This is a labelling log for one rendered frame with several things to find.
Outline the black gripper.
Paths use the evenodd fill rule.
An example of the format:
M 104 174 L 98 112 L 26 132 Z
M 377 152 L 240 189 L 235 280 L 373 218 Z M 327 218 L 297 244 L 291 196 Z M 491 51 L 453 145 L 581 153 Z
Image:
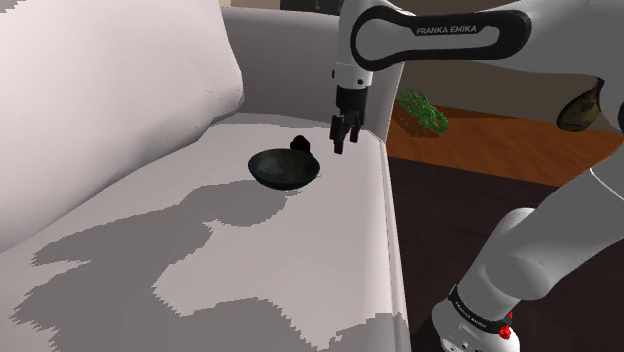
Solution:
M 349 140 L 357 143 L 366 110 L 367 89 L 347 89 L 340 86 L 336 89 L 336 107 L 340 115 L 334 115 L 330 126 L 330 139 L 333 141 L 334 152 L 343 153 L 344 139 L 349 131 L 348 120 L 344 117 L 348 113 L 351 115 L 351 128 Z

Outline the black bowl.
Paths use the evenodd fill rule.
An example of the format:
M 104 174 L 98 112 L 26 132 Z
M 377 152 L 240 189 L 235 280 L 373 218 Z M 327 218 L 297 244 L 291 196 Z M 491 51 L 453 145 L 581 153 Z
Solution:
M 253 155 L 248 169 L 261 185 L 274 190 L 302 188 L 319 174 L 320 164 L 309 153 L 295 149 L 268 149 Z

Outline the green plant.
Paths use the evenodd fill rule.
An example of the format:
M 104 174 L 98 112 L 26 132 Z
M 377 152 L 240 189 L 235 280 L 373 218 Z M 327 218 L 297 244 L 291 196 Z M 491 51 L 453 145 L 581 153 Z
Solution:
M 415 91 L 411 86 L 398 94 L 398 105 L 415 118 L 425 131 L 442 133 L 448 130 L 449 123 L 422 91 Z

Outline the white sofa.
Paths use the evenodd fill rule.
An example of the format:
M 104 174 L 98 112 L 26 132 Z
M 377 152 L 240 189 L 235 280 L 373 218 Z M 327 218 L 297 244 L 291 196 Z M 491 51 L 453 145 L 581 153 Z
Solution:
M 376 73 L 336 154 L 334 16 L 218 0 L 0 9 L 0 352 L 411 352 Z M 248 169 L 303 135 L 320 164 Z

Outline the brown pear-shaped vase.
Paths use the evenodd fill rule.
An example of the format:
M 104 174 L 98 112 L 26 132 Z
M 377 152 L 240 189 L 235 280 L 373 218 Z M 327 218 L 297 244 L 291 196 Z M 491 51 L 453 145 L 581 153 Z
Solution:
M 603 86 L 604 80 L 598 78 L 591 89 L 568 102 L 557 117 L 557 127 L 568 132 L 587 129 L 601 112 L 600 93 Z

